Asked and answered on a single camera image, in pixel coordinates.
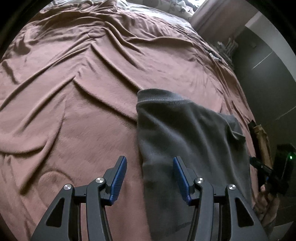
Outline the person's right hand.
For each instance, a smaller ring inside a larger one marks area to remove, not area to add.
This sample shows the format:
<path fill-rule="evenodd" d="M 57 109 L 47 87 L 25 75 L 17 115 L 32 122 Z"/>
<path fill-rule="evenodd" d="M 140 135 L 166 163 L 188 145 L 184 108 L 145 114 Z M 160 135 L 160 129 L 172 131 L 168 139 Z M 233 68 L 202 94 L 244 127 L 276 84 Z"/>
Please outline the person's right hand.
<path fill-rule="evenodd" d="M 253 210 L 263 227 L 267 227 L 275 221 L 279 205 L 280 199 L 278 195 L 272 195 L 267 190 L 266 185 L 262 185 Z"/>

